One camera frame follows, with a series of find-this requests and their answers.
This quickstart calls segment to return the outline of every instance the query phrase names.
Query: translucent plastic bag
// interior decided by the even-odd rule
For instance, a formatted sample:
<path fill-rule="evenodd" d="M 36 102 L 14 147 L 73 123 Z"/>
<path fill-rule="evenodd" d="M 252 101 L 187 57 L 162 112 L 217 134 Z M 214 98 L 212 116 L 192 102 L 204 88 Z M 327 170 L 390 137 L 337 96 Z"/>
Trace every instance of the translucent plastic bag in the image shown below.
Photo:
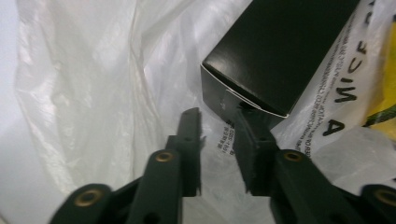
<path fill-rule="evenodd" d="M 312 155 L 319 170 L 337 187 L 355 194 L 396 174 L 396 151 L 380 131 L 355 127 Z"/>
<path fill-rule="evenodd" d="M 392 0 L 360 1 L 290 117 L 272 130 L 281 148 L 310 156 L 365 123 L 395 11 Z"/>
<path fill-rule="evenodd" d="M 200 62 L 248 4 L 20 0 L 17 95 L 58 189 L 139 177 L 180 113 L 199 106 L 203 195 L 184 200 L 184 223 L 273 223 L 269 200 L 245 193 L 232 151 L 219 148 L 231 127 L 201 96 Z"/>

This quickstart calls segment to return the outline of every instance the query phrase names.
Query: black plastic part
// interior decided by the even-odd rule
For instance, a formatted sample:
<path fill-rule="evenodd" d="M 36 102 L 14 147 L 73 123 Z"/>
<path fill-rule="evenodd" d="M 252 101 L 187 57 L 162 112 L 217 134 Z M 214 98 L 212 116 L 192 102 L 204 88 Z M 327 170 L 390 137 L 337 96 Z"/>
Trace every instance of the black plastic part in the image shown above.
<path fill-rule="evenodd" d="M 271 198 L 270 207 L 276 224 L 296 224 L 297 218 L 290 205 L 284 201 Z"/>
<path fill-rule="evenodd" d="M 361 191 L 363 212 L 371 223 L 396 223 L 396 189 L 383 185 L 367 185 Z"/>
<path fill-rule="evenodd" d="M 358 3 L 252 1 L 202 63 L 205 103 L 221 116 L 225 90 L 231 89 L 266 111 L 287 116 Z"/>
<path fill-rule="evenodd" d="M 113 198 L 110 203 L 111 223 L 125 223 L 128 213 L 131 210 L 131 204 L 139 187 L 141 178 L 113 192 Z"/>
<path fill-rule="evenodd" d="M 180 223 L 180 171 L 180 156 L 176 150 L 153 153 L 140 180 L 126 224 Z"/>
<path fill-rule="evenodd" d="M 235 118 L 233 150 L 247 191 L 254 196 L 269 196 L 273 179 L 275 138 L 264 125 L 257 110 L 240 110 Z"/>
<path fill-rule="evenodd" d="M 275 174 L 298 223 L 366 223 L 305 154 L 279 151 Z"/>
<path fill-rule="evenodd" d="M 90 184 L 73 192 L 52 218 L 51 224 L 109 223 L 108 205 L 112 198 L 106 185 Z"/>
<path fill-rule="evenodd" d="M 365 207 L 361 203 L 361 197 L 349 193 L 344 189 L 337 188 L 334 186 L 342 195 L 343 197 L 349 202 L 349 204 L 363 217 L 363 215 L 367 214 L 365 212 Z"/>
<path fill-rule="evenodd" d="M 268 129 L 268 130 L 274 128 L 281 120 L 284 119 L 284 118 L 260 111 L 259 109 L 255 108 L 254 106 L 246 103 L 242 99 L 235 96 L 232 91 L 228 91 L 228 90 L 225 91 L 224 97 L 223 97 L 223 100 L 221 103 L 220 117 L 226 121 L 235 123 L 235 122 L 237 122 L 236 113 L 241 109 L 255 111 L 255 114 L 258 114 L 258 117 L 260 117 L 260 119 L 263 121 L 262 127 L 265 129 Z"/>
<path fill-rule="evenodd" d="M 170 136 L 167 146 L 172 142 L 180 153 L 183 197 L 194 197 L 201 190 L 201 114 L 198 108 L 181 114 L 177 135 Z"/>

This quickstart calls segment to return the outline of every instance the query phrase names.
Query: black box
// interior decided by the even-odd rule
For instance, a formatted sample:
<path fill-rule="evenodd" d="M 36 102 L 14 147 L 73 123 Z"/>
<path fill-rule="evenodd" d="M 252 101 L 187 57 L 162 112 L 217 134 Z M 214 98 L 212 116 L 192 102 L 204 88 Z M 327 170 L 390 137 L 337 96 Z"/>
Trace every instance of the black box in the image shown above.
<path fill-rule="evenodd" d="M 359 0 L 254 0 L 201 65 L 204 102 L 222 119 L 238 107 L 286 118 Z"/>

